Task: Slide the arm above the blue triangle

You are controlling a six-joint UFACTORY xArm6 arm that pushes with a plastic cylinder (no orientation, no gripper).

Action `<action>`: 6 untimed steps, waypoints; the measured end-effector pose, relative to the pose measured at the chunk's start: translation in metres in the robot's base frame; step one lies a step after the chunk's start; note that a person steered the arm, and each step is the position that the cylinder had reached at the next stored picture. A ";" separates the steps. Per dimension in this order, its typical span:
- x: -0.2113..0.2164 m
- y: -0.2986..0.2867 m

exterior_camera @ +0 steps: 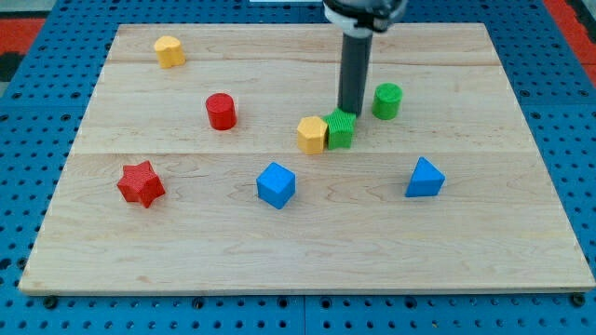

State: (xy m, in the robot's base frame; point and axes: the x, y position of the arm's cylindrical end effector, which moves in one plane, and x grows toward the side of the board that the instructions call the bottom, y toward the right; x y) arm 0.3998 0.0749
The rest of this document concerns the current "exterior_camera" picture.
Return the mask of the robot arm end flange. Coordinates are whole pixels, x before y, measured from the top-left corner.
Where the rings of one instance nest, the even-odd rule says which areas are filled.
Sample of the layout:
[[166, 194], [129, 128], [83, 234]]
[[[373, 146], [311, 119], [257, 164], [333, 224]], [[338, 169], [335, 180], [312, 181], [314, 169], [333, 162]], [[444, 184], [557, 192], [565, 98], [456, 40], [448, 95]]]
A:
[[404, 16], [408, 0], [323, 0], [326, 19], [345, 33], [384, 33]]

